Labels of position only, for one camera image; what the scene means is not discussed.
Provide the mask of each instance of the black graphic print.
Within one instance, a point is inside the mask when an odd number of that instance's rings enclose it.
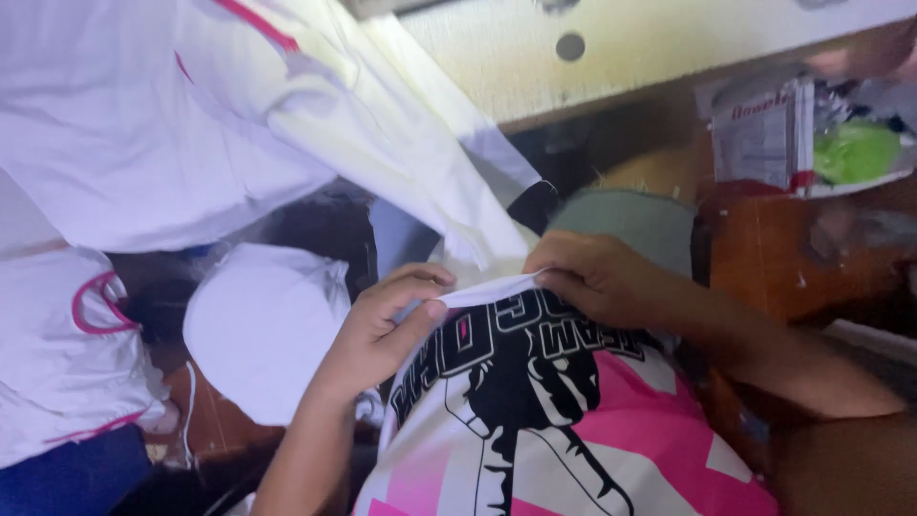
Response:
[[[539,436],[559,432],[560,441],[567,444],[566,449],[556,450],[558,457],[573,457],[570,460],[578,461],[580,471],[599,479],[601,488],[591,496],[601,499],[616,492],[633,516],[627,493],[572,426],[601,401],[593,353],[610,352],[642,361],[646,344],[655,342],[645,331],[604,328],[552,293],[529,290],[469,308],[431,335],[392,392],[392,408],[401,427],[417,400],[437,380],[467,376],[467,383],[457,384],[466,386],[461,392],[463,404],[447,406],[447,410],[489,447],[486,454],[492,460],[481,460],[482,472],[501,479],[503,494],[488,502],[489,508],[510,512],[519,432]]]

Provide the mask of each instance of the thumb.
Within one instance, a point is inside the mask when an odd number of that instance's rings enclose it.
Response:
[[[581,277],[571,272],[546,270],[535,276],[535,283],[557,294],[587,316],[602,307],[602,294],[586,286]]]
[[[392,348],[394,353],[410,352],[418,342],[429,336],[430,331],[436,328],[447,310],[446,304],[442,301],[428,299],[411,310],[401,324],[381,339],[381,343]]]

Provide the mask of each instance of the hand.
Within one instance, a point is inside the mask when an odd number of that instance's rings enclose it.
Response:
[[[313,383],[350,402],[395,374],[414,346],[446,315],[435,297],[455,276],[438,264],[407,264],[367,288],[353,304]],[[415,299],[424,302],[395,324],[394,316]]]
[[[649,262],[611,236],[552,230],[525,260],[523,273],[553,267],[536,283],[586,317],[624,329],[666,329],[695,285]]]

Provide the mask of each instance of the printed jersey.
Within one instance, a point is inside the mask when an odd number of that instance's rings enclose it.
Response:
[[[777,514],[659,349],[546,290],[465,309],[396,376],[354,514]]]

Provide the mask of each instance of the wooden surface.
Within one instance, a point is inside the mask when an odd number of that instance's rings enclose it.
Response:
[[[796,49],[812,53],[812,45],[915,12],[917,0],[846,0],[815,10],[795,0],[580,0],[558,16],[533,0],[453,0],[401,21],[476,105],[515,132],[647,86],[707,80],[768,56],[796,59]],[[585,40],[574,62],[555,52],[569,32]]]

